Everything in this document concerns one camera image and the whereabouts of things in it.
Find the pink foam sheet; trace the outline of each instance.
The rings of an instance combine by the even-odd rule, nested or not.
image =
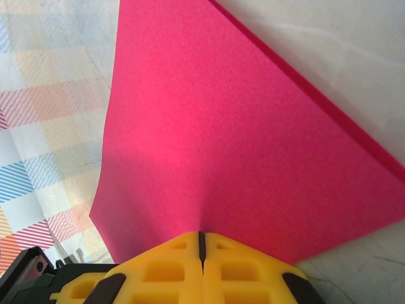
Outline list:
[[[116,262],[187,231],[294,263],[405,217],[405,173],[208,0],[121,0],[91,219]]]

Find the plaid fabric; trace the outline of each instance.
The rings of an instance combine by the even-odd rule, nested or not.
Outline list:
[[[0,0],[0,273],[20,250],[103,261],[89,218],[118,0]]]

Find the black plastic part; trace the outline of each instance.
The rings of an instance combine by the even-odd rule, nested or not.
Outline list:
[[[63,266],[65,266],[65,263],[63,263],[62,260],[56,260],[55,265],[56,265],[56,268],[59,269],[59,268],[62,268]]]
[[[126,278],[125,274],[114,274],[101,280],[84,301],[84,304],[113,304]]]
[[[207,247],[205,244],[205,234],[201,231],[198,232],[198,252],[201,261],[202,272],[204,273],[204,262],[207,257]]]
[[[297,304],[325,304],[308,280],[290,272],[283,274],[283,280],[296,299]]]
[[[65,264],[78,263],[78,260],[76,259],[76,257],[74,255],[67,256],[63,260],[65,261]]]
[[[9,269],[0,279],[0,303],[1,304],[51,304],[55,300],[50,300],[52,293],[58,293],[62,287],[84,273],[88,272],[108,272],[117,264],[78,264],[71,263],[60,265],[59,269],[53,269],[50,264],[44,268],[42,275],[28,280],[21,280],[23,274],[27,273],[32,259],[43,258],[42,262],[49,261],[40,248],[31,248],[21,252]]]
[[[0,278],[0,303],[16,284],[28,279],[35,279],[52,271],[53,268],[51,261],[40,247],[21,251]]]

